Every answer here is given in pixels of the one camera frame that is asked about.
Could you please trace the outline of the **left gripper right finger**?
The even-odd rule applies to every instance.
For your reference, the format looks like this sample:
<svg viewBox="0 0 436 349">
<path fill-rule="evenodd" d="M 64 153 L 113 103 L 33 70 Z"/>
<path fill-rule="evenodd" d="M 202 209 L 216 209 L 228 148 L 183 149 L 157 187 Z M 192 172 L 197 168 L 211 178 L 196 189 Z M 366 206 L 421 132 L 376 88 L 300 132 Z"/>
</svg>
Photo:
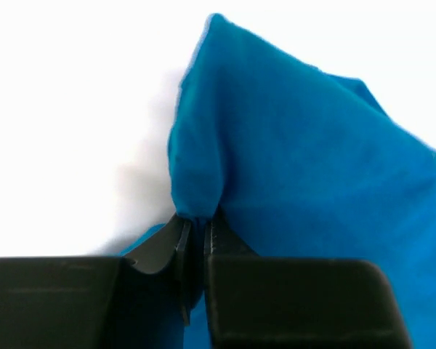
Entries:
<svg viewBox="0 0 436 349">
<path fill-rule="evenodd" d="M 365 260 L 262 257 L 222 211 L 206 227 L 213 348 L 411 348 L 392 287 Z"/>
</svg>

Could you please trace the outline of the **blue t shirt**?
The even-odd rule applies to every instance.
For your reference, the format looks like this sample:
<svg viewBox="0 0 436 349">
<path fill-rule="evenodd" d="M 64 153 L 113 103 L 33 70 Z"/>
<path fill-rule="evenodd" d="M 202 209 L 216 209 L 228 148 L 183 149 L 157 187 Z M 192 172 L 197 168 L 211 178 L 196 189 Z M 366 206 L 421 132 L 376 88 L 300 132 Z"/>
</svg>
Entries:
<svg viewBox="0 0 436 349">
<path fill-rule="evenodd" d="M 212 14 L 180 85 L 168 159 L 175 208 L 194 226 L 186 348 L 209 347 L 203 238 L 217 208 L 259 254 L 376 263 L 414 347 L 436 348 L 436 151 L 361 80 Z"/>
</svg>

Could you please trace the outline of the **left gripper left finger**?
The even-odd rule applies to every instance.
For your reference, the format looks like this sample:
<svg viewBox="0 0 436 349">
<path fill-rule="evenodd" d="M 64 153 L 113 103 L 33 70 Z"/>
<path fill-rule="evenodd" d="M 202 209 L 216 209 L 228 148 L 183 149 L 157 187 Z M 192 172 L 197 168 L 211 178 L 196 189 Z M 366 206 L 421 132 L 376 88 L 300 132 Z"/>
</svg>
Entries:
<svg viewBox="0 0 436 349">
<path fill-rule="evenodd" d="M 123 256 L 0 257 L 0 348 L 181 348 L 189 221 Z"/>
</svg>

